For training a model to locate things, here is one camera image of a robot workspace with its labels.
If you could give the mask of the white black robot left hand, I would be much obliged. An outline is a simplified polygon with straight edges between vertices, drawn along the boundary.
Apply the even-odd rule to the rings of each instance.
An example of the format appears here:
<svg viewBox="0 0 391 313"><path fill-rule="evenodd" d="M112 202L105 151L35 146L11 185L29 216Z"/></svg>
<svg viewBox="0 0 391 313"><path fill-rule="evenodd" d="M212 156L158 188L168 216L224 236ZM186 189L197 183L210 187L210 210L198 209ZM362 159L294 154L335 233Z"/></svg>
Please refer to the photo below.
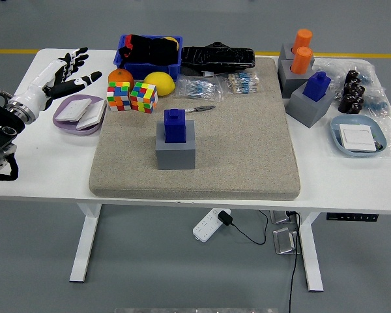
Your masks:
<svg viewBox="0 0 391 313"><path fill-rule="evenodd" d="M53 100L77 93L102 77L100 71L70 79L89 57L88 48L79 48L53 60L28 86L24 93L13 96L8 107L18 110L31 122L47 110Z"/></svg>

